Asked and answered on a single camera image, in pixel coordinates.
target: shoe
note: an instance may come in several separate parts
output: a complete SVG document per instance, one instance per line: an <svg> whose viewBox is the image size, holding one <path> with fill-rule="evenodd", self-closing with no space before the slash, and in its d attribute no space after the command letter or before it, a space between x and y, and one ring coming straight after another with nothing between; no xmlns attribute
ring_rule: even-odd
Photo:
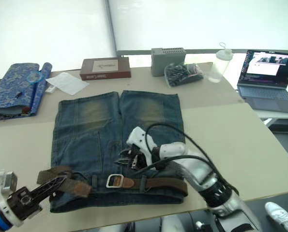
<svg viewBox="0 0 288 232"><path fill-rule="evenodd" d="M267 202L265 204L265 210L274 221L283 225L288 231L288 212L285 209L273 202Z"/></svg>

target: water bottle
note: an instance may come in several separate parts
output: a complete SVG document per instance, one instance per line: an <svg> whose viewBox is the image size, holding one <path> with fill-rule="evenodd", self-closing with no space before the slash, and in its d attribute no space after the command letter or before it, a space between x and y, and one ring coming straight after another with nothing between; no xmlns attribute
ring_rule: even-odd
<svg viewBox="0 0 288 232"><path fill-rule="evenodd" d="M223 73L226 71L228 64L233 58L231 49L226 49L225 43L219 43L224 49L216 53L215 61L213 62L211 71L208 75L208 80L213 83L221 81Z"/></svg>

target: brown box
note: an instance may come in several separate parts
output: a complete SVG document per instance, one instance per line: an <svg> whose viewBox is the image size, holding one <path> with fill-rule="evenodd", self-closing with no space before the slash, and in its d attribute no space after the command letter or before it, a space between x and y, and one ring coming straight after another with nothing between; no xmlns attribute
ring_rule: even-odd
<svg viewBox="0 0 288 232"><path fill-rule="evenodd" d="M84 59L80 77L84 81L131 77L129 58Z"/></svg>

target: brown leather belt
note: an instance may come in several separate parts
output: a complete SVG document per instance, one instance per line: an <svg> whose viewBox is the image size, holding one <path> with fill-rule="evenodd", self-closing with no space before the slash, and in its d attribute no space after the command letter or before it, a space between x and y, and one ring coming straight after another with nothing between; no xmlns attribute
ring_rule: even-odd
<svg viewBox="0 0 288 232"><path fill-rule="evenodd" d="M38 184L44 184L47 181L61 176L63 172L70 172L68 166L54 167L49 170L40 171L37 178ZM187 185L184 181L177 178L147 178L130 179L121 174L111 174L107 179L107 188L116 189L152 189L152 188L172 188L182 192L185 196L188 195ZM58 188L59 191L68 192L79 197L88 197L92 193L92 187L84 181L73 180L66 178Z"/></svg>

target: jeans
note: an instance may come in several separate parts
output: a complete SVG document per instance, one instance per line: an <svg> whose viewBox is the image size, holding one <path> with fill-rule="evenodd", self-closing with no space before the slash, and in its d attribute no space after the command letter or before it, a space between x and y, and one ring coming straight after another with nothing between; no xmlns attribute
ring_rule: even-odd
<svg viewBox="0 0 288 232"><path fill-rule="evenodd" d="M166 122L183 130L178 95L124 91L120 99L117 92L110 92L61 101L53 131L51 166L70 166L76 179L86 181L92 191L88 198L58 193L50 199L51 212L89 206L182 203L183 193L171 188L106 188L110 174L123 174L143 181L151 177L182 179L176 170L148 170L131 176L133 171L114 163L119 153L127 148L130 132L136 126L145 130L155 122ZM149 134L158 146L184 142L182 135L164 127L152 128Z"/></svg>

